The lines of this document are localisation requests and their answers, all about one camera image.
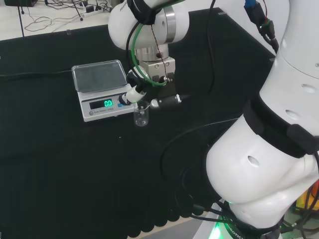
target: small glass bottle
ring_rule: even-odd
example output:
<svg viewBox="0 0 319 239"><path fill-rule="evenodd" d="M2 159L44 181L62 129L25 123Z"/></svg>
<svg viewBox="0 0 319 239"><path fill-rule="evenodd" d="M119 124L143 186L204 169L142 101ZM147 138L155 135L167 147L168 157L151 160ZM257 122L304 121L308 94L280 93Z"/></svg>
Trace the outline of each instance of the small glass bottle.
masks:
<svg viewBox="0 0 319 239"><path fill-rule="evenodd" d="M134 122L137 126L146 126L149 123L149 103L139 101L134 108Z"/></svg>

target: electronic scale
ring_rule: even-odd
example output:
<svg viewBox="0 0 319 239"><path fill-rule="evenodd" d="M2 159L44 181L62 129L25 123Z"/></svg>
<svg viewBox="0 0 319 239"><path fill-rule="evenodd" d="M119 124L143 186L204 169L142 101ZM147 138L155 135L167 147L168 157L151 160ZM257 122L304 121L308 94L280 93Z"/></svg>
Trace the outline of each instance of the electronic scale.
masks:
<svg viewBox="0 0 319 239"><path fill-rule="evenodd" d="M84 122L134 112L134 104L122 105L119 96L131 89L120 61L72 67Z"/></svg>

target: black cloth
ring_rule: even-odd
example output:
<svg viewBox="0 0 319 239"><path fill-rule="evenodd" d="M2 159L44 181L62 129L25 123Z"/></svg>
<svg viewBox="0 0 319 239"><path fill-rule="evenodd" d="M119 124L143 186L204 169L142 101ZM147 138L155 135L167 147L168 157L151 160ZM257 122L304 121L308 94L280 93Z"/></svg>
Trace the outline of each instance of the black cloth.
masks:
<svg viewBox="0 0 319 239"><path fill-rule="evenodd" d="M198 175L207 143L232 122L211 125L164 145L192 127L233 119L256 95L273 55L227 15L212 15L216 82L210 95L208 11L190 13L190 28L169 46L176 89L191 98L179 108L151 111L146 127L133 115L83 122L71 73L23 79L0 77L0 231L4 239L124 239L180 215L173 184L192 165ZM107 25L0 42L0 74L56 72L118 59ZM214 196L190 180L196 201Z"/></svg>

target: green cable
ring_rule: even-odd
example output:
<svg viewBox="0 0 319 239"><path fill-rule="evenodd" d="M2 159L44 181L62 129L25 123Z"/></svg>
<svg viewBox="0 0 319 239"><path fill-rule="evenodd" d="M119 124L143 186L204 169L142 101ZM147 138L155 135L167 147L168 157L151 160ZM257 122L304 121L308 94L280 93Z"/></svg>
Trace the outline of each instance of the green cable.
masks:
<svg viewBox="0 0 319 239"><path fill-rule="evenodd" d="M152 85L154 86L165 86L167 84L167 82L163 82L163 83L158 83L158 82L155 82L155 81L152 81L150 80L143 72L142 70L140 69L138 63L137 63L137 60L136 60L136 57L135 57L135 43L136 43L136 39L142 29L144 25L143 24L140 24L138 29L136 30L136 33L135 33L135 36L133 38L133 42L132 42L132 48L131 48L131 55L132 55L132 60L133 60L133 63L136 67L136 69L138 70L138 72L141 74L141 76L148 82L150 82Z"/></svg>

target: digital display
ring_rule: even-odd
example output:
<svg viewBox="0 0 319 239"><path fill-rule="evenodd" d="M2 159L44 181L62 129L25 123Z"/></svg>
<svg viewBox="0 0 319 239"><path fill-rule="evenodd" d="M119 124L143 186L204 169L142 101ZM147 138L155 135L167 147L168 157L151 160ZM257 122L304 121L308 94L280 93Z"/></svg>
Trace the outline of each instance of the digital display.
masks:
<svg viewBox="0 0 319 239"><path fill-rule="evenodd" d="M102 107L111 107L113 106L112 99L102 100L102 101L96 101L90 103L90 108L92 110L102 108Z"/></svg>

